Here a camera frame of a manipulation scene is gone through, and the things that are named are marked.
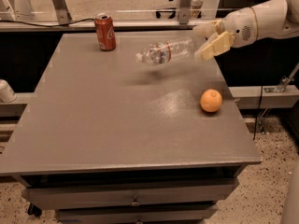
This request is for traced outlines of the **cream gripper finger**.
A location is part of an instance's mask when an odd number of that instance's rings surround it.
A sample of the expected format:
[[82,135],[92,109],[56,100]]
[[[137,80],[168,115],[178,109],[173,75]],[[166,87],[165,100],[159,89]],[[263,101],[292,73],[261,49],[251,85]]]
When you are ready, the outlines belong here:
[[200,48],[194,53],[197,61],[206,61],[228,51],[234,44],[234,35],[230,32],[223,32],[220,35],[214,33]]
[[213,34],[221,34],[224,31],[222,20],[201,23],[192,28],[193,32],[201,37],[211,37]]

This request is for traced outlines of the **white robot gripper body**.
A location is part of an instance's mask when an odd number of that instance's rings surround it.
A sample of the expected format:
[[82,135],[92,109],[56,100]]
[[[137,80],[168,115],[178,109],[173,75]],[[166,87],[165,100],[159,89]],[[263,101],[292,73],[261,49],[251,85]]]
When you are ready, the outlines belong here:
[[223,20],[226,31],[233,34],[234,48],[254,43],[257,39],[257,21],[252,8],[246,7],[229,13]]

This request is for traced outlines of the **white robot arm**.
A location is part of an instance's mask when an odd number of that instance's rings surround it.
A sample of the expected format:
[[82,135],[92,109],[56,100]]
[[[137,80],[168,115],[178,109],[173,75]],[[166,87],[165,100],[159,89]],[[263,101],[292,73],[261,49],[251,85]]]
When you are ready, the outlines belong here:
[[195,26],[206,42],[194,53],[197,61],[209,60],[264,38],[284,39],[299,34],[299,0],[269,0],[233,11],[223,19]]

